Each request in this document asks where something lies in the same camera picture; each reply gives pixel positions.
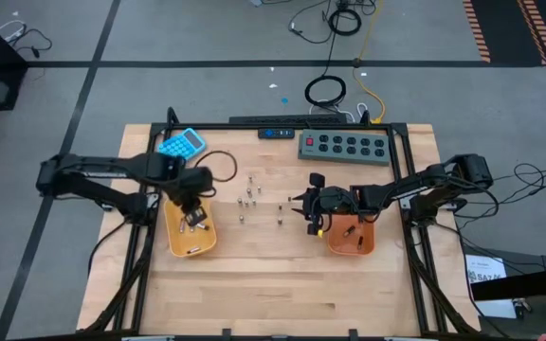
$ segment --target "floor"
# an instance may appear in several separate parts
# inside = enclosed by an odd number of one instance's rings
[[[9,328],[0,324],[0,336],[73,332],[87,258],[97,241],[102,213],[86,202],[54,203],[43,234],[34,229],[40,208],[45,208],[34,188],[39,163],[61,147],[79,154],[116,155],[125,124],[163,121],[168,106],[183,122],[306,114],[304,86],[322,71],[309,61],[325,61],[329,45],[309,45],[286,27],[296,11],[316,2],[254,8],[248,0],[224,5],[215,0],[0,0],[0,26],[21,19],[54,42],[40,61],[86,62],[29,69],[15,109],[0,113],[0,316],[27,242],[39,242],[29,271],[19,272],[26,284],[17,306],[11,305],[12,314],[5,314]],[[461,2],[435,2],[387,1],[364,59],[478,61]],[[312,39],[325,37],[319,11],[296,20],[297,29]],[[103,28],[110,27],[107,17],[112,29],[101,37]],[[364,35],[362,28],[355,36],[337,38],[333,59],[354,58]],[[97,48],[99,41],[103,49]],[[42,42],[35,38],[25,43]],[[30,53],[24,57],[34,59]],[[204,63],[96,69],[88,63],[92,60],[265,60],[271,67]],[[282,60],[307,62],[303,67],[276,66]],[[520,162],[546,169],[546,68],[438,66],[398,63],[359,71],[385,100],[386,122],[433,125],[442,159],[479,153],[495,176],[512,173]],[[364,101],[376,113],[376,103],[349,81],[351,72],[350,67],[329,71],[347,80],[341,108],[355,112],[355,105]],[[334,85],[322,85],[314,96],[335,96],[336,91]],[[508,179],[495,184],[493,192],[504,198],[518,188],[519,181]],[[494,218],[470,224],[465,235],[483,247],[546,255],[546,189],[503,206]],[[23,283],[17,280],[15,289]]]

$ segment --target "yellow cable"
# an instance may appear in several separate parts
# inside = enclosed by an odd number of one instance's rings
[[[363,57],[364,53],[366,52],[366,47],[368,46],[368,40],[370,39],[370,33],[372,32],[372,27],[374,27],[374,22],[376,21],[376,18],[378,17],[378,13],[380,12],[380,9],[383,7],[383,0],[378,0],[378,4],[376,6],[376,11],[372,15],[372,19],[370,20],[370,27],[368,27],[368,33],[366,33],[366,39],[364,39],[364,45],[361,47],[361,52],[359,52],[359,57],[357,57],[360,61]],[[357,76],[355,75],[355,68],[353,69],[353,78],[357,81],[359,86],[368,93],[368,95],[374,97],[378,102],[380,103],[380,115],[377,118],[374,118],[371,120],[371,123],[378,124],[382,123],[383,117],[385,116],[385,112],[387,111],[385,107],[385,102],[374,93],[374,91],[368,89],[364,83],[362,83]]]

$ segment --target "screw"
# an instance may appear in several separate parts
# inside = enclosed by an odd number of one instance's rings
[[[192,248],[191,250],[187,251],[187,255],[190,255],[191,253],[195,253],[195,252],[197,252],[199,250],[201,250],[201,247],[196,246],[196,247]]]

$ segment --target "calculator display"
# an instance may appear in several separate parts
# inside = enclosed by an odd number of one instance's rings
[[[189,142],[193,145],[194,148],[201,147],[201,141],[197,138],[197,136],[193,135],[191,132],[187,132],[185,134],[185,137],[189,140]]]

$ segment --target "orange container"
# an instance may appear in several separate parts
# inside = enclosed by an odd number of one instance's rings
[[[193,232],[189,228],[189,224],[185,224],[184,231],[180,232],[180,224],[184,219],[184,213],[180,207],[174,205],[170,201],[164,204],[164,213],[166,216],[166,228],[168,229],[168,240],[170,243],[170,251],[177,257],[192,257],[204,254],[210,251],[216,244],[216,228],[212,220],[212,213],[209,207],[209,200],[202,199],[202,208],[206,211],[208,218],[202,223],[209,226],[208,230],[195,227]],[[188,253],[199,247],[198,251]]]
[[[348,233],[352,226],[355,229]],[[327,235],[328,247],[339,255],[365,256],[374,251],[374,223],[360,223],[357,216],[335,215]]]

